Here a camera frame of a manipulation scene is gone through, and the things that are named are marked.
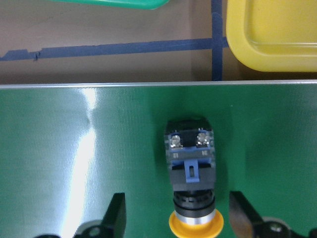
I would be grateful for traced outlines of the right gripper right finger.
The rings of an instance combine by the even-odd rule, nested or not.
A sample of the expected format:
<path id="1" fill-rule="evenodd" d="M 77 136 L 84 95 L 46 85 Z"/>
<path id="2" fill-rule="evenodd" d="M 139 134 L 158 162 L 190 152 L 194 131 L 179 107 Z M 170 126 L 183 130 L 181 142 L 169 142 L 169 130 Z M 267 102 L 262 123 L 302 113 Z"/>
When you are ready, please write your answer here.
<path id="1" fill-rule="evenodd" d="M 255 238 L 263 219 L 241 191 L 230 191 L 229 222 L 237 238 Z"/>

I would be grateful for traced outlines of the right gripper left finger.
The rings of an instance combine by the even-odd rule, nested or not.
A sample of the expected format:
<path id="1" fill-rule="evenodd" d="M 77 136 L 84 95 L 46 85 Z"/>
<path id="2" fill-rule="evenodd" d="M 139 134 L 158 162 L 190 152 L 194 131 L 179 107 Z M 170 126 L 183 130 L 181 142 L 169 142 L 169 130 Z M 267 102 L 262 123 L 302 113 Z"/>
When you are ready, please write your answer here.
<path id="1" fill-rule="evenodd" d="M 126 229 L 125 193 L 115 193 L 101 221 L 102 238 L 122 238 Z"/>

